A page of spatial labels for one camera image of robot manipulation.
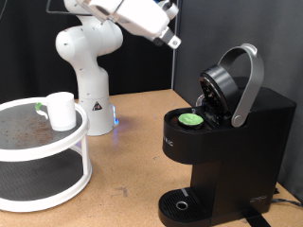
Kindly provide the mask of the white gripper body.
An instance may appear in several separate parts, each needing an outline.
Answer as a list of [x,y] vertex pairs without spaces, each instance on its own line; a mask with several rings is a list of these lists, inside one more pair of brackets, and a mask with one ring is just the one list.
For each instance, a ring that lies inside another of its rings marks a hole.
[[153,0],[123,0],[117,21],[137,36],[159,37],[169,24],[168,15]]

